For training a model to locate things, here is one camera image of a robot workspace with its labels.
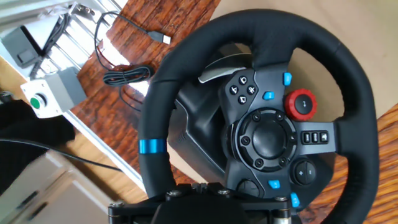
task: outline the blue button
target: blue button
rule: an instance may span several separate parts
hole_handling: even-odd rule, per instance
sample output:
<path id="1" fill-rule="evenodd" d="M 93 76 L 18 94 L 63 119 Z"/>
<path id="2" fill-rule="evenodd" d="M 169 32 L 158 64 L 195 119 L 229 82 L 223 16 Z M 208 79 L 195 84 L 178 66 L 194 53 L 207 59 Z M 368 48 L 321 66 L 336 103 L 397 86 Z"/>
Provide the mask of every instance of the blue button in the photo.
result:
<path id="1" fill-rule="evenodd" d="M 268 180 L 268 184 L 271 186 L 272 189 L 280 188 L 279 180 Z"/>
<path id="2" fill-rule="evenodd" d="M 297 208 L 300 205 L 300 200 L 296 193 L 292 192 L 290 194 L 290 199 L 292 200 L 292 206 L 294 208 Z"/>
<path id="3" fill-rule="evenodd" d="M 273 100 L 275 98 L 275 93 L 271 91 L 266 92 L 262 98 L 265 100 Z"/>
<path id="4" fill-rule="evenodd" d="M 284 73 L 284 86 L 290 86 L 291 82 L 292 82 L 292 74 L 290 74 L 290 72 L 285 72 Z"/>

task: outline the red dial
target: red dial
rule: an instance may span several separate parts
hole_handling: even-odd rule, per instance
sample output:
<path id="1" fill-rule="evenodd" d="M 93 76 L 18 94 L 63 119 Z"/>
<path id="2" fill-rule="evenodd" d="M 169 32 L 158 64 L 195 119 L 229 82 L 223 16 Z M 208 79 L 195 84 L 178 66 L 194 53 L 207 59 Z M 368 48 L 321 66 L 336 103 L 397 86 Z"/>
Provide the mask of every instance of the red dial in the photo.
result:
<path id="1" fill-rule="evenodd" d="M 299 89 L 289 93 L 285 99 L 286 114 L 290 119 L 306 121 L 317 112 L 318 103 L 310 90 Z"/>

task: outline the steering wheel rim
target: steering wheel rim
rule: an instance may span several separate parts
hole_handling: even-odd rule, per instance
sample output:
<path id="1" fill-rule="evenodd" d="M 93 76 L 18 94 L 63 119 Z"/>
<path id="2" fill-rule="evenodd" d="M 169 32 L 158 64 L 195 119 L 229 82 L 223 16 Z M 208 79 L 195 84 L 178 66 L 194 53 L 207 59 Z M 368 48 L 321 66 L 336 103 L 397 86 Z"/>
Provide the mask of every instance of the steering wheel rim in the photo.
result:
<path id="1" fill-rule="evenodd" d="M 293 50 L 301 48 L 332 74 L 345 104 L 343 117 L 335 120 L 336 152 L 348 159 L 349 170 L 345 189 L 323 223 L 362 223 L 379 180 L 376 112 L 369 80 L 347 47 L 326 29 L 295 14 L 269 9 L 234 12 L 210 21 L 162 62 L 150 84 L 138 129 L 139 163 L 148 196 L 175 187 L 166 139 L 179 89 L 198 78 L 207 59 L 228 42 L 250 46 L 255 70 L 288 63 Z"/>

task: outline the black cable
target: black cable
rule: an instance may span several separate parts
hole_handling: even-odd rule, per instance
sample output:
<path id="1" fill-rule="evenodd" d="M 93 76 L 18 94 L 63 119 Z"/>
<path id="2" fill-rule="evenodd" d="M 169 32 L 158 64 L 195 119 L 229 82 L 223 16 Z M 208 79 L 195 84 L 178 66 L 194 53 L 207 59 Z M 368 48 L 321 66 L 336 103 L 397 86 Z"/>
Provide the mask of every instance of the black cable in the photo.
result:
<path id="1" fill-rule="evenodd" d="M 50 34 L 50 37 L 47 39 L 43 47 L 43 52 L 45 55 L 47 55 L 50 52 L 51 48 L 55 45 L 55 43 L 61 37 L 63 32 L 67 29 L 69 22 L 70 22 L 70 15 L 66 13 L 63 15 L 63 19 L 60 22 L 58 28 L 55 27 L 52 33 Z"/>
<path id="2" fill-rule="evenodd" d="M 116 167 L 113 167 L 113 166 L 108 166 L 108 165 L 105 165 L 105 164 L 100 164 L 100 163 L 97 163 L 97 162 L 94 162 L 94 161 L 89 161 L 88 159 L 83 159 L 83 158 L 80 158 L 78 156 L 74 156 L 72 154 L 69 154 L 67 152 L 62 152 L 62 151 L 60 151 L 60 150 L 58 150 L 58 149 L 56 149 L 56 148 L 54 148 L 52 146 L 48 146 L 48 145 L 45 145 L 45 144 L 42 144 L 42 143 L 39 143 L 39 142 L 34 142 L 34 141 L 29 141 L 29 140 L 21 140 L 21 139 L 5 139 L 5 138 L 0 138 L 0 142 L 11 142 L 11 143 L 25 144 L 25 145 L 28 145 L 28 146 L 40 147 L 42 149 L 55 151 L 55 152 L 57 152 L 57 153 L 59 153 L 61 155 L 67 156 L 67 157 L 69 157 L 71 159 L 75 159 L 75 160 L 80 161 L 80 162 L 86 162 L 86 163 L 89 163 L 89 164 L 92 164 L 92 165 L 96 165 L 96 166 L 99 166 L 99 167 L 103 167 L 103 168 L 112 169 L 112 170 L 116 170 L 116 171 L 122 172 L 122 170 L 119 169 L 119 168 L 116 168 Z"/>
<path id="3" fill-rule="evenodd" d="M 107 70 L 107 72 L 104 75 L 103 81 L 104 81 L 105 84 L 107 84 L 109 86 L 119 87 L 119 98 L 120 98 L 120 100 L 123 101 L 123 103 L 125 103 L 126 105 L 128 105 L 131 109 L 134 109 L 137 112 L 141 112 L 141 110 L 133 107 L 131 104 L 129 104 L 128 102 L 126 102 L 126 100 L 123 99 L 122 87 L 124 85 L 129 84 L 129 83 L 142 82 L 142 81 L 150 79 L 154 75 L 154 69 L 151 66 L 149 66 L 149 65 L 140 65 L 140 66 L 138 66 L 138 67 L 136 67 L 136 68 L 134 68 L 132 70 L 128 70 L 128 71 L 125 71 L 125 72 L 119 72 L 119 71 L 111 70 L 110 68 L 108 68 L 107 66 L 105 66 L 102 63 L 102 61 L 100 59 L 100 55 L 98 53 L 97 36 L 98 36 L 98 31 L 100 29 L 100 24 L 104 20 L 104 16 L 106 16 L 108 14 L 112 14 L 112 15 L 120 17 L 121 19 L 123 19 L 126 22 L 128 22 L 130 25 L 132 25 L 135 28 L 141 30 L 145 34 L 148 34 L 153 40 L 156 40 L 158 42 L 164 42 L 166 44 L 170 44 L 171 38 L 166 36 L 166 35 L 164 35 L 164 34 L 162 34 L 162 33 L 160 33 L 160 32 L 157 32 L 157 31 L 145 30 L 145 29 L 141 28 L 140 26 L 138 26 L 137 24 L 133 23 L 133 21 L 130 21 L 126 17 L 118 14 L 117 12 L 105 12 L 105 13 L 102 13 L 101 17 L 99 18 L 99 20 L 97 22 L 97 26 L 95 28 L 95 33 L 94 33 L 94 48 L 95 48 L 95 55 L 97 57 L 97 60 L 98 60 L 99 64 L 105 70 Z"/>

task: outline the black cloth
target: black cloth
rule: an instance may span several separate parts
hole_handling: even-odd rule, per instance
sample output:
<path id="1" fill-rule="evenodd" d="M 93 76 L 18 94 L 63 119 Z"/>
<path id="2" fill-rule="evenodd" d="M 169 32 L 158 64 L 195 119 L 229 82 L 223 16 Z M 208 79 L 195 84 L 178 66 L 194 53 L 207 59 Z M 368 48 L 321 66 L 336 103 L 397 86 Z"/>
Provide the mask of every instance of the black cloth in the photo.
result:
<path id="1" fill-rule="evenodd" d="M 57 147 L 73 140 L 75 130 L 63 116 L 39 119 L 29 105 L 15 100 L 0 105 L 0 138 L 24 139 Z M 45 152 L 34 146 L 0 142 L 0 195 L 26 166 Z"/>

